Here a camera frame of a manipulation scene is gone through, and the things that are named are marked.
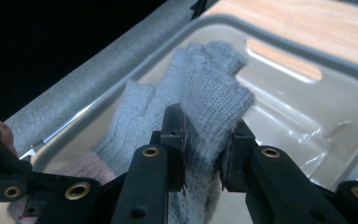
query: wooden table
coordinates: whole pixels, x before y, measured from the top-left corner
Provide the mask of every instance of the wooden table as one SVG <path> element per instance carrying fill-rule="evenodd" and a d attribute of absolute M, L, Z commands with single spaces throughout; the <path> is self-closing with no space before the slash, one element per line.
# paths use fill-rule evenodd
<path fill-rule="evenodd" d="M 358 7 L 329 0 L 221 0 L 204 15 L 230 14 L 358 63 Z"/>

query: bin handle cutout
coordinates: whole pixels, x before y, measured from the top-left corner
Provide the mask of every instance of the bin handle cutout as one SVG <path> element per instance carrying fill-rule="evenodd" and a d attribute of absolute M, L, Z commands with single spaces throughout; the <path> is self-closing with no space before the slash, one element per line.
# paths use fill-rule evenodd
<path fill-rule="evenodd" d="M 245 49 L 251 57 L 302 82 L 313 84 L 322 80 L 321 71 L 314 65 L 272 48 L 258 40 L 248 38 Z"/>

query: gray foam strip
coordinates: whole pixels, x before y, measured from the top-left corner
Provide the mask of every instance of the gray foam strip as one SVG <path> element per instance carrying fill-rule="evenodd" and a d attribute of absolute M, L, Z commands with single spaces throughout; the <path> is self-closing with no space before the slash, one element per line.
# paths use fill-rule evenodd
<path fill-rule="evenodd" d="M 5 123 L 19 155 L 61 127 L 77 111 L 127 75 L 161 43 L 189 23 L 196 0 L 170 0 L 80 65 Z"/>

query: dark background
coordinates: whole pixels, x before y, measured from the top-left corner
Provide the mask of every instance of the dark background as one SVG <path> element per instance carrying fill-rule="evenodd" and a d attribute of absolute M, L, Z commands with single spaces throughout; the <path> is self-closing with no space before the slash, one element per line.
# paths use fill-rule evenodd
<path fill-rule="evenodd" d="M 163 2 L 0 1 L 0 120 L 8 119 Z"/>

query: wooden surface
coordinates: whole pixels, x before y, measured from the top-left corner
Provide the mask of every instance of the wooden surface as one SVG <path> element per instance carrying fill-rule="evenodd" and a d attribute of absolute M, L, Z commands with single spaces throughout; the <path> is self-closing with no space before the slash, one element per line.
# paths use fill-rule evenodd
<path fill-rule="evenodd" d="M 230 14 L 274 34 L 358 63 L 358 7 L 328 0 L 220 0 Z"/>

